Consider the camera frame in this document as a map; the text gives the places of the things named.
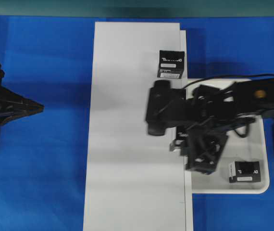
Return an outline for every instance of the dark green wall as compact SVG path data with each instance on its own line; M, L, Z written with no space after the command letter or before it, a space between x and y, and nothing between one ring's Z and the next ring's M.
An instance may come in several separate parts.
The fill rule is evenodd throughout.
M274 0L0 0L0 15L164 18L274 16Z

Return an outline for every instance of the white board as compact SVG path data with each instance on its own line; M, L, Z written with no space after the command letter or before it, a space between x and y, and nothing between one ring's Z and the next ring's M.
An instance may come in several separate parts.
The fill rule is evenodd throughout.
M159 50L180 49L179 24L96 23L84 230L185 230L183 158L144 121Z

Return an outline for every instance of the white tray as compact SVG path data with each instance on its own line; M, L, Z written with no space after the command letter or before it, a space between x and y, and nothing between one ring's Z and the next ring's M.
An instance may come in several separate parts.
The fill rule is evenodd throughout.
M248 79L216 79L194 84L187 88L187 96L192 97L191 92L198 85L210 85L225 88L234 81L247 81ZM270 184L267 164L266 145L264 137L263 120L257 118L256 123L250 126L250 134L247 138L239 138L233 131L228 132L229 139L224 149L216 172L203 175L192 172L193 193L227 193L227 194L260 194L265 192ZM261 182L229 183L228 164L233 161L259 161Z

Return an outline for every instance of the robotic arm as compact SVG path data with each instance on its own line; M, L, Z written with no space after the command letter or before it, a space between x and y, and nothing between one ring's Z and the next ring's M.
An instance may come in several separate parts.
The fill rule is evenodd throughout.
M152 136L176 127L170 148L188 157L187 170L213 173L228 131L244 138L255 116L274 118L274 78L235 82L225 89L200 85L190 99L186 99L185 87L172 89L170 81L156 81L149 91L146 122ZM243 134L237 131L240 127L245 127Z

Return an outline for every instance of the blue tablecloth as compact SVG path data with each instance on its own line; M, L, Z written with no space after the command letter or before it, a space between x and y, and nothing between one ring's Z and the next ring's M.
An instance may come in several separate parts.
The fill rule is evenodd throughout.
M82 230L95 21L180 22L193 78L274 73L274 17L0 16L4 86L45 105L44 113L1 128L0 231ZM265 121L269 189L193 195L195 231L274 231L272 125Z

